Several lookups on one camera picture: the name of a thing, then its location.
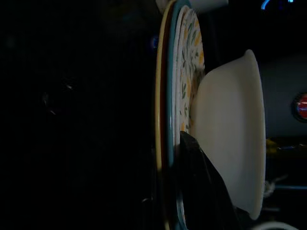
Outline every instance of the floral pattern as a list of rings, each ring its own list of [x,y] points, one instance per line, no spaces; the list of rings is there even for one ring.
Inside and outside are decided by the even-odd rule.
[[[180,66],[180,131],[190,133],[193,121],[190,117],[191,103],[196,96],[201,78],[204,74],[204,53],[201,30],[195,11],[189,11],[182,43],[182,53],[178,54]]]

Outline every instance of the yellow flower pattern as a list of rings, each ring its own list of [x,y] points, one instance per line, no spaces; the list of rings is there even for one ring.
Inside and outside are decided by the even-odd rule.
[[[187,17],[184,39],[179,45],[183,46],[180,54],[180,130],[190,133],[193,125],[190,118],[191,103],[205,68],[201,30],[195,11],[191,11]]]

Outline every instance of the dark background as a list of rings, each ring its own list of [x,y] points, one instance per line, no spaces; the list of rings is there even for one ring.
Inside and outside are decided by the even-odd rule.
[[[307,91],[306,3],[261,4],[230,0],[199,16],[206,70],[253,49],[267,134],[306,136],[289,111],[290,98]],[[9,0],[0,8],[0,229],[149,229],[155,2]],[[270,72],[278,66],[283,80]]]

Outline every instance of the yellow plate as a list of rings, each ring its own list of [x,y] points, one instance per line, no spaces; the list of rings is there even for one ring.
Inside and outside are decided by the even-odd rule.
[[[155,128],[155,156],[158,175],[161,175],[162,164],[165,165],[165,81],[168,35],[172,16],[172,9],[175,1],[168,3],[161,22],[159,44],[157,51],[157,64],[155,75],[155,102],[154,102],[154,128]],[[165,217],[165,205],[163,204],[164,227],[169,230],[169,223]]]

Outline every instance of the white bowl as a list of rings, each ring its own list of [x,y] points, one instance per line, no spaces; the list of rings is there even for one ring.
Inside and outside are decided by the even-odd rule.
[[[265,180],[265,118],[251,50],[204,76],[191,116],[191,134],[221,174],[233,204],[258,218]]]

